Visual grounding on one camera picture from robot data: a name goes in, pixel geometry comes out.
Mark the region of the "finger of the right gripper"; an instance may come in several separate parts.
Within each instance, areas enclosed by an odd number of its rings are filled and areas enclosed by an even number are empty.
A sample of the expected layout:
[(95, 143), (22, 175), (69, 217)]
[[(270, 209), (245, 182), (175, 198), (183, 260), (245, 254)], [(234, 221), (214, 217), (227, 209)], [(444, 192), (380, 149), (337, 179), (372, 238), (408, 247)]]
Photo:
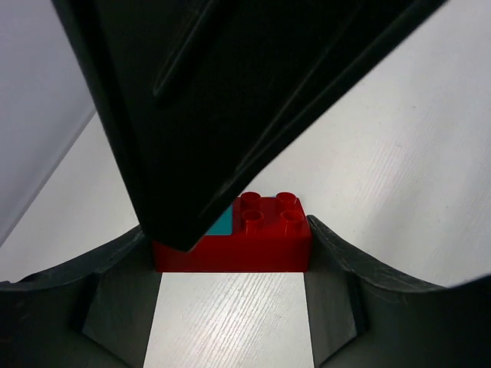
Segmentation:
[(189, 251), (439, 1), (56, 1), (143, 231)]

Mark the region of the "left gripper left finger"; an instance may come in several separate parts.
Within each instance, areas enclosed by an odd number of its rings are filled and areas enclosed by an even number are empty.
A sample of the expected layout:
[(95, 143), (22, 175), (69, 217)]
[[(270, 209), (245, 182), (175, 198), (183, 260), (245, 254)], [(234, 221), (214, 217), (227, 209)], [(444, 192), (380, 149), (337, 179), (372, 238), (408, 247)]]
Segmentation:
[(142, 367), (161, 275), (133, 228), (18, 282), (1, 283), (3, 367)]

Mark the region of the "multicolour lego block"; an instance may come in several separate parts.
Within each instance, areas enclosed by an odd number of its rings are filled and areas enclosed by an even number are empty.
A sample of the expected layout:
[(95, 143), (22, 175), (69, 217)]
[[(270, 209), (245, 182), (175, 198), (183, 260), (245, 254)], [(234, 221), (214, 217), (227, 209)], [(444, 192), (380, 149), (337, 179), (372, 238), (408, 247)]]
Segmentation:
[(232, 233), (205, 235), (189, 252), (153, 243), (158, 272), (306, 272), (312, 234), (300, 199), (244, 192), (233, 202)]

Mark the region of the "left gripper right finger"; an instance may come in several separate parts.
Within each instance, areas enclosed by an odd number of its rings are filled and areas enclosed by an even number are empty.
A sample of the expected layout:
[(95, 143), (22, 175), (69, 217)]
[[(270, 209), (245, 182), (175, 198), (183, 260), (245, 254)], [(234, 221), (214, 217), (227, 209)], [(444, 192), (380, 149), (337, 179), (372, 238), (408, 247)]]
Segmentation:
[(361, 251), (314, 216), (304, 275), (316, 367), (488, 367), (490, 278), (422, 281)]

